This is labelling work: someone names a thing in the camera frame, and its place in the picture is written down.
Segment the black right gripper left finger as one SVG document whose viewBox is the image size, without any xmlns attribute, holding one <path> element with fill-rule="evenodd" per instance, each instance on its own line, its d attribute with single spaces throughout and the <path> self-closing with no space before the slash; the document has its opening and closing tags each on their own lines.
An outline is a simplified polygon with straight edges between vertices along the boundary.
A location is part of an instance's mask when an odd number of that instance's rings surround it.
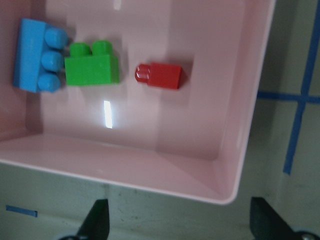
<svg viewBox="0 0 320 240">
<path fill-rule="evenodd" d="M 110 233 L 108 199 L 94 202 L 88 215 L 75 235 L 76 240 L 107 240 Z"/>
</svg>

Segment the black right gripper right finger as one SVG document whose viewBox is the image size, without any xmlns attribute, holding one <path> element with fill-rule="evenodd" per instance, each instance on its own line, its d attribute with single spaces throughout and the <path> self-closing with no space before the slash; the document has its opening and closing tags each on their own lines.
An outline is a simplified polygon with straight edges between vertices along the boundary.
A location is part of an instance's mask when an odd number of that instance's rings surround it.
<svg viewBox="0 0 320 240">
<path fill-rule="evenodd" d="M 250 201 L 249 228 L 255 240 L 299 240 L 291 227 L 262 197 Z"/>
</svg>

